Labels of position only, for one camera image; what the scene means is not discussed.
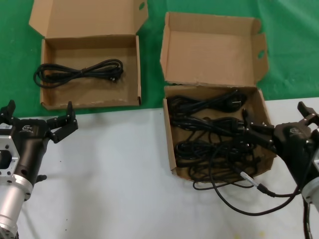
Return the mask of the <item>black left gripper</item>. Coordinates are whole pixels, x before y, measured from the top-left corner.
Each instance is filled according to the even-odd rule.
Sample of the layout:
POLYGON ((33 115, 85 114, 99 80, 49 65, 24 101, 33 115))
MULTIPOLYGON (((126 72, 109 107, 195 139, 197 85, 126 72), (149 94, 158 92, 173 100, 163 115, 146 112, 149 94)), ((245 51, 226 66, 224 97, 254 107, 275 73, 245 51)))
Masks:
POLYGON ((14 100, 0 109, 0 123, 13 125, 13 141, 19 153, 14 171, 31 184, 35 184, 49 138, 59 143, 78 129, 72 102, 67 105, 66 115, 48 119, 17 119, 13 117, 14 100))

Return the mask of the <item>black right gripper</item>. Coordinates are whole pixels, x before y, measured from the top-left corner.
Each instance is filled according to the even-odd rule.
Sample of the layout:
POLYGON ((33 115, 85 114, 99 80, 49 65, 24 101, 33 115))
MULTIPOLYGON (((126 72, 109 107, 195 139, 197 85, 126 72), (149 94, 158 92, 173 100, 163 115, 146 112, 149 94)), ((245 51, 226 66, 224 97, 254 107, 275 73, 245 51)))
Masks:
POLYGON ((248 142, 265 149, 272 149, 275 145, 276 154, 285 162, 296 184, 304 186, 319 176, 319 171, 311 162, 319 149, 319 134, 309 128, 311 124, 319 127, 319 115, 304 102, 298 103, 298 111, 303 116, 302 120, 279 124, 274 128, 273 125, 253 122, 244 109, 243 135, 248 142))

